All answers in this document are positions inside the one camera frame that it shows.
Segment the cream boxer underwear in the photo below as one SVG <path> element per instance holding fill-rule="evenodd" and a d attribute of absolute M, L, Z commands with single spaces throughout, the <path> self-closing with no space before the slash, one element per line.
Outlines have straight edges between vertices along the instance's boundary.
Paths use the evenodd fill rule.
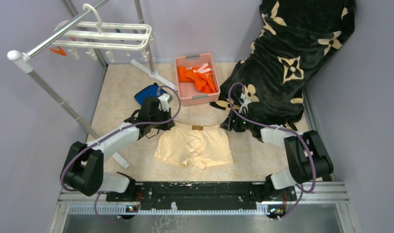
<path fill-rule="evenodd" d="M 154 157 L 179 167 L 206 169 L 234 163 L 229 138 L 219 125 L 188 125 L 180 121 L 159 138 Z"/>

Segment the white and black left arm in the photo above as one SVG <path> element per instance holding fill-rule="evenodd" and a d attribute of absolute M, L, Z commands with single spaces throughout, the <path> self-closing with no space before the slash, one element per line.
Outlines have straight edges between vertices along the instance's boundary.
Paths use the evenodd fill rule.
<path fill-rule="evenodd" d="M 86 196 L 115 192 L 125 201 L 134 199 L 137 188 L 130 184 L 133 178 L 123 173 L 104 172 L 104 161 L 152 129 L 167 131 L 174 127 L 170 108 L 172 99 L 170 94 L 147 97 L 141 108 L 117 129 L 89 143 L 73 143 L 60 175 L 63 189 Z"/>

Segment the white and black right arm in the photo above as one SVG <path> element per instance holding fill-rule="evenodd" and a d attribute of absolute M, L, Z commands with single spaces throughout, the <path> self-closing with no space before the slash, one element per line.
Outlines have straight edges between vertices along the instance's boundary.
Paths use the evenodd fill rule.
<path fill-rule="evenodd" d="M 330 175 L 334 165 L 317 131 L 296 133 L 283 126 L 282 119 L 260 112 L 260 104 L 249 103 L 242 109 L 230 110 L 220 125 L 227 131 L 245 132 L 262 143 L 273 144 L 285 150 L 288 166 L 268 175 L 264 193 L 270 200 L 282 196 L 284 188 L 315 181 Z"/>

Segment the orange clothes peg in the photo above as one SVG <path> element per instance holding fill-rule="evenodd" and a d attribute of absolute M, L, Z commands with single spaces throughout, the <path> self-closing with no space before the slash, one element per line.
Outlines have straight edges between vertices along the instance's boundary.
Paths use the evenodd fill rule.
<path fill-rule="evenodd" d="M 49 50 L 60 56 L 67 56 L 67 53 L 60 46 L 57 46 L 57 48 L 50 48 Z"/>

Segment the white plastic clip hanger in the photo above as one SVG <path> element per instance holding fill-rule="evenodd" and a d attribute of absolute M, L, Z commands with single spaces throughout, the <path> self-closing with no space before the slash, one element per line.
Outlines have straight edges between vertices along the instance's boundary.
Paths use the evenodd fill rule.
<path fill-rule="evenodd" d="M 152 27 L 147 24 L 130 23 L 109 23 L 102 21 L 98 11 L 90 4 L 85 3 L 84 10 L 89 10 L 96 17 L 95 21 L 81 21 L 76 26 L 68 30 L 64 35 L 55 40 L 52 44 L 57 47 L 69 47 L 68 52 L 75 53 L 76 48 L 88 49 L 88 54 L 92 55 L 94 49 L 105 50 L 105 54 L 110 62 L 115 62 L 114 50 L 126 51 L 130 55 L 131 51 L 140 51 L 145 61 L 150 59 L 149 43 L 154 41 L 155 33 Z"/>

